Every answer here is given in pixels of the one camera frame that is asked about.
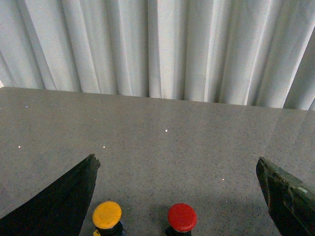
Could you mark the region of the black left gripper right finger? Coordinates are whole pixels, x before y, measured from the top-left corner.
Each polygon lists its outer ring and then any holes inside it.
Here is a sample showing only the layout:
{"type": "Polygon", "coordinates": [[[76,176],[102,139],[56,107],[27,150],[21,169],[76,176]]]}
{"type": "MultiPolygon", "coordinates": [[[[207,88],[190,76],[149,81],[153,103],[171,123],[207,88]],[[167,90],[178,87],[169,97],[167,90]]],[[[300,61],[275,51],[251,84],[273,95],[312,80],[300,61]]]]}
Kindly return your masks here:
{"type": "Polygon", "coordinates": [[[268,212],[283,236],[315,234],[315,192],[300,179],[264,157],[256,175],[268,212]]]}

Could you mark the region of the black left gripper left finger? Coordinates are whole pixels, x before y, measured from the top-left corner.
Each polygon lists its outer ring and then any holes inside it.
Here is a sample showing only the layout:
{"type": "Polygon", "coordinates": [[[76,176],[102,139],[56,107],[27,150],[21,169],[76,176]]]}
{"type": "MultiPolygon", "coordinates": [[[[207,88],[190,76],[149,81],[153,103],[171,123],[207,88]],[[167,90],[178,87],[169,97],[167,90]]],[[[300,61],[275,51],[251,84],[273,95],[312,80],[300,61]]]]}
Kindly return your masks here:
{"type": "Polygon", "coordinates": [[[90,154],[0,220],[2,236],[77,236],[90,206],[100,162],[90,154]]]}

